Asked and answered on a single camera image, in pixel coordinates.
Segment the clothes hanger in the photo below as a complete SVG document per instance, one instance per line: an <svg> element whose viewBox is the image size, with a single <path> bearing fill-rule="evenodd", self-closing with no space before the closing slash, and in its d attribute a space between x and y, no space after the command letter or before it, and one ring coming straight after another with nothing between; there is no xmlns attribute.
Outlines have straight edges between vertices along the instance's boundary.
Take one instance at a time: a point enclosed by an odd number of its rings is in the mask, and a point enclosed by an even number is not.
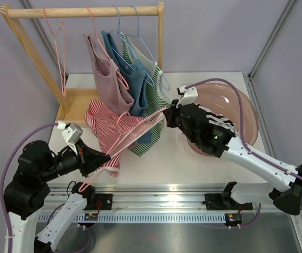
<svg viewBox="0 0 302 253"><path fill-rule="evenodd" d="M105 50L103 44L100 42L100 40L99 40L99 38L98 38L97 29L96 29L96 25L95 25L95 22L94 22L94 16L93 16L93 14L92 14L90 8L87 7L87 6L86 6L85 8L86 8L86 9L90 12L90 14L91 14L92 23L93 23L93 30L94 30L94 37L93 37L93 36L88 36L88 37L95 38L95 39L98 41L98 43L99 43L100 47L102 48L103 52L107 55L107 57L108 57L109 59L111 59L111 57L109 56L109 54L108 54L107 51ZM120 77L120 78L117 78L118 82L120 82L120 83L126 88L126 90L129 90L129 84L127 83L127 81L126 81L125 78L122 76L122 74L120 73L119 70L117 70L117 74L118 74L118 76Z"/></svg>
<svg viewBox="0 0 302 253"><path fill-rule="evenodd" d="M64 22L60 23L60 26L57 29L57 32L54 33L51 25L49 24L49 21L46 18L46 14L45 14L45 8L43 8L43 16L44 19L49 27L49 30L52 34L52 36L54 37L54 42L55 42L55 49L56 49L56 56L57 56L57 62L58 62L58 69L59 69L59 73L60 73L60 77L61 77L61 89L62 89L62 94L63 96L66 96L66 73L65 73L65 68L66 68L66 57L65 57L65 25ZM57 46L57 35L58 32L60 30L63 30L63 73L62 73L62 67L61 67L61 62L60 62L60 57L59 57L59 53L58 53L58 46Z"/></svg>
<svg viewBox="0 0 302 253"><path fill-rule="evenodd" d="M118 7L117 6L114 6L114 8L117 10L117 13L118 13L118 17L119 17L119 21L118 21L118 31L117 32L115 32L115 31L110 31L108 34L110 34L110 33L114 33L115 35L117 35L121 40L124 40L121 36L120 36L120 34L121 34L121 31L120 31L120 12L119 12L119 9L118 9ZM113 50L113 52L119 57L119 58L121 58L123 61L124 61L124 63L127 65L127 66L129 66L131 69L133 69L133 67L131 66L131 64L130 63L128 63L125 59L124 59L124 57L122 57L121 55L120 55L120 53L118 53L114 48L112 48L112 50ZM145 81L149 84L149 85L151 85L152 87L154 87L155 86L155 83L154 83L154 81L153 81L153 78L150 76L150 74L146 71L146 75L147 75L147 77L151 80L151 82L149 82L148 80L146 80L145 79Z"/></svg>
<svg viewBox="0 0 302 253"><path fill-rule="evenodd" d="M152 57L153 61L156 62L156 60L154 59L154 57L153 57L153 55L152 55L150 49L147 47L146 43L144 42L144 40L143 40L142 37L141 37L141 34L140 34L140 25L139 25L139 12L138 12L138 10L137 10L137 8L136 8L135 6L131 5L130 7L134 8L134 10L135 10L135 12L136 12L136 14L137 14L137 35L126 34L126 33L125 33L125 35L127 35L128 37L139 38L139 39L141 40L142 44L146 47L146 49L147 49L147 51L149 52L150 56ZM133 49L129 46L128 42L127 42L124 38L122 38L122 40L124 40L124 41L126 42L126 44L127 44L127 46L129 47L131 53L132 53L133 56L137 59L137 57L136 57L136 55L135 55ZM169 82L168 82L166 76L165 76L163 73L162 73L162 78L166 81L168 87L165 87L165 86L162 84L162 82L159 82L159 84L160 84L165 90L169 91L169 90L171 89L171 85L169 84Z"/></svg>

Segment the tank top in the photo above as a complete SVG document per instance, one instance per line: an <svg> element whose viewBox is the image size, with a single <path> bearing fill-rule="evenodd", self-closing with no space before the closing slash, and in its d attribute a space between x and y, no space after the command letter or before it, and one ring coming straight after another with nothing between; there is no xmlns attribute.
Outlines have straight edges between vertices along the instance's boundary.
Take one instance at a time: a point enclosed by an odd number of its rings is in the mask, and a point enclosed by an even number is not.
<svg viewBox="0 0 302 253"><path fill-rule="evenodd" d="M113 40L111 34L108 34L105 31L102 31L103 40L105 44L106 51L111 59L118 66L120 73L126 79L129 84L129 94L134 99L134 104L130 108L131 116L145 116L146 109L148 107L146 100L146 87L147 82L145 81L147 72L143 68L143 65L140 61L136 60L131 64L132 68L129 67L122 57L119 57L118 48ZM152 142L152 133L148 131L142 137L138 139L138 143L151 143Z"/></svg>
<svg viewBox="0 0 302 253"><path fill-rule="evenodd" d="M129 112L134 99L118 82L118 67L95 43L95 39L84 36L91 58L92 72L101 100L116 114Z"/></svg>
<svg viewBox="0 0 302 253"><path fill-rule="evenodd" d="M124 59L133 64L136 59L133 56L130 48L133 50L133 53L137 56L138 60L143 64L143 67L149 72L152 76L155 87L150 85L146 86L146 100L148 107L145 112L145 116L150 116L155 111L159 110L164 106L170 106L172 99L170 99L164 91L164 88L159 84L161 82L162 70L159 68L156 62L152 62L147 59L131 42L130 38L122 33L124 38L123 42L123 56ZM151 129L152 132L152 141L151 143L138 143L136 146L129 148L134 154L138 156L144 155L150 148L160 139L161 131L164 127L164 121L157 124Z"/></svg>

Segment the garment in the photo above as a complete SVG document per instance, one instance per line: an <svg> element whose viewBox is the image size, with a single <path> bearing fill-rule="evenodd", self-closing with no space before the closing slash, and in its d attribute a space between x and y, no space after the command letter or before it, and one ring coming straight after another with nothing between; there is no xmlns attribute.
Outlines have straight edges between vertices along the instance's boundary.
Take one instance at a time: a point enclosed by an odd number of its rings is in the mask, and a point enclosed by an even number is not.
<svg viewBox="0 0 302 253"><path fill-rule="evenodd" d="M161 82L162 70L159 68L156 62L152 62L147 59L131 42L130 38L122 34L123 37L123 56L128 63L134 63L136 61L133 53L137 56L138 60L143 64L144 68L152 76L156 86L146 86L146 99L148 107L145 112L145 116L149 116L158 109L164 106L170 106L172 100L165 94L163 87L159 84ZM138 143L135 147L129 148L134 154L138 156L144 155L160 138L161 131L164 127L164 121L157 124L151 129L152 142L151 143Z"/></svg>
<svg viewBox="0 0 302 253"><path fill-rule="evenodd" d="M129 67L123 60L122 56L120 57L118 48L111 34L102 31L102 35L107 53L119 67L120 73L129 84L128 92L134 99L134 104L130 108L130 114L132 116L145 116L145 112L148 107L146 100L146 70L143 68L142 63L138 60L135 61L134 64L131 64L132 68ZM151 131L147 132L140 139L138 139L138 143L151 143L151 141Z"/></svg>
<svg viewBox="0 0 302 253"><path fill-rule="evenodd" d="M122 82L118 81L118 67L97 45L95 39L84 36L89 49L92 72L101 100L117 114L128 112L134 99Z"/></svg>
<svg viewBox="0 0 302 253"><path fill-rule="evenodd" d="M119 115L114 113L106 104L92 100L85 114L85 122L97 136L102 152L108 152L114 142L120 137L120 132L125 134L143 121L141 117L123 116L117 123ZM119 177L119 160L123 151L102 167L108 171L112 178Z"/></svg>

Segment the wooden clothes rack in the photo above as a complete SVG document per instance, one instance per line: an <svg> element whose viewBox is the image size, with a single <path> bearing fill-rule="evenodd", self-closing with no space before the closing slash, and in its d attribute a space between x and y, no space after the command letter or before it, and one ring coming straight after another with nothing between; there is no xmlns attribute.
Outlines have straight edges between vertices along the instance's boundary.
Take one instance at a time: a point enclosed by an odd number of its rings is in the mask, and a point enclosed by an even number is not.
<svg viewBox="0 0 302 253"><path fill-rule="evenodd" d="M120 16L136 16L133 7L118 7ZM114 7L92 7L90 8L94 17L117 17L118 13ZM158 16L158 65L162 67L163 57L163 15L164 5L159 2L157 6L140 6L137 7L139 16ZM93 89L66 89L64 97L54 76L49 71L40 53L38 52L33 41L27 34L26 30L20 23L20 18L44 18L43 9L12 9L10 4L2 4L0 12L7 24L17 36L24 50L35 64L42 78L54 93L60 108L56 120L65 120L74 122L82 127L87 125L84 122L84 115L93 99L99 100L98 92ZM66 18L66 17L91 17L86 8L46 8L47 18Z"/></svg>

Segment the white wall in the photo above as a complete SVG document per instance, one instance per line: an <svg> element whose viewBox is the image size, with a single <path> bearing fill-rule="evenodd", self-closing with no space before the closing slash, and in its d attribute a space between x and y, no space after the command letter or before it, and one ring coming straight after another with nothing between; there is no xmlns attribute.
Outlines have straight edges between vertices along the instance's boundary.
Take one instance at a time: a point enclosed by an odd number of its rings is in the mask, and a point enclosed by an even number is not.
<svg viewBox="0 0 302 253"><path fill-rule="evenodd" d="M16 0L6 2L20 7ZM25 27L31 28L31 24L25 22ZM32 32L29 34L38 49L43 51L38 37ZM57 76L49 56L45 53L43 56L49 62L54 76ZM10 153L21 139L42 124L52 122L56 105L52 92L0 14L0 177ZM47 140L48 134L48 131L42 132L35 139ZM16 162L12 165L7 182L14 174L15 165ZM0 252L4 251L5 232L0 204Z"/></svg>
<svg viewBox="0 0 302 253"><path fill-rule="evenodd" d="M34 8L150 6L158 0L30 0ZM164 60L166 72L239 71L248 73L258 58L287 0L164 0ZM50 19L54 29L66 23L69 73L90 73L89 53L82 33L92 33L90 18ZM97 29L117 30L118 18L96 18ZM122 17L122 31L135 34L136 17ZM44 20L46 34L51 39ZM154 57L158 48L158 18L141 17L141 34ZM63 41L59 37L59 49Z"/></svg>
<svg viewBox="0 0 302 253"><path fill-rule="evenodd" d="M302 1L286 20L254 85L281 159L302 163Z"/></svg>

